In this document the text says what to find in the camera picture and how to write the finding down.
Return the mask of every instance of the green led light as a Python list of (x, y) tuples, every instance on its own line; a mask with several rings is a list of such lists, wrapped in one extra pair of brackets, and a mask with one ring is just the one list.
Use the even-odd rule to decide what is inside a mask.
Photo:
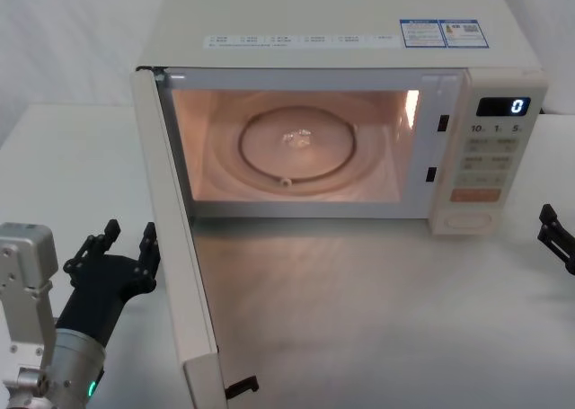
[(96, 390), (96, 381), (94, 380), (91, 384), (90, 387), (88, 388), (88, 396), (91, 397), (93, 396), (93, 392)]

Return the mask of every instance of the white label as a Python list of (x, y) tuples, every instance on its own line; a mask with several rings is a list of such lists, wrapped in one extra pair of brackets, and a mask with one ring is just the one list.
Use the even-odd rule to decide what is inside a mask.
[(438, 20), (400, 20), (405, 48), (445, 48)]
[(476, 20), (439, 20), (449, 48), (488, 48), (482, 28)]
[(213, 35), (204, 39), (204, 49), (382, 49), (401, 48), (396, 35)]

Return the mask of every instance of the microwave top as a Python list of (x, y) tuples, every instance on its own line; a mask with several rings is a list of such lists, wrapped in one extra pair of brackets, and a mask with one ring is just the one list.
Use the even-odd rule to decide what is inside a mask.
[(540, 68), (504, 0), (164, 0), (138, 65)]

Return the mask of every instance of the metal robot arm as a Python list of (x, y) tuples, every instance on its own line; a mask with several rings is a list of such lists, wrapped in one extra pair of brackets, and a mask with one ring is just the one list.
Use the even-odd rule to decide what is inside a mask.
[(1, 377), (10, 391), (8, 409), (83, 409), (92, 397), (124, 305), (154, 290), (160, 262), (153, 223), (137, 261), (105, 254), (119, 232), (111, 220), (66, 262), (75, 290), (55, 327), (48, 291), (58, 262), (50, 230), (0, 226), (0, 298), (12, 340), (11, 362)]

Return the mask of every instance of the white backdrop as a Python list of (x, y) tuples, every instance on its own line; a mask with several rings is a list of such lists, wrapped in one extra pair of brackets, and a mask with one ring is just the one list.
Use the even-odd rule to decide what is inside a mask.
[[(162, 0), (0, 0), (0, 144), (30, 102), (130, 104), (128, 74)], [(575, 113), (575, 0), (508, 0)]]

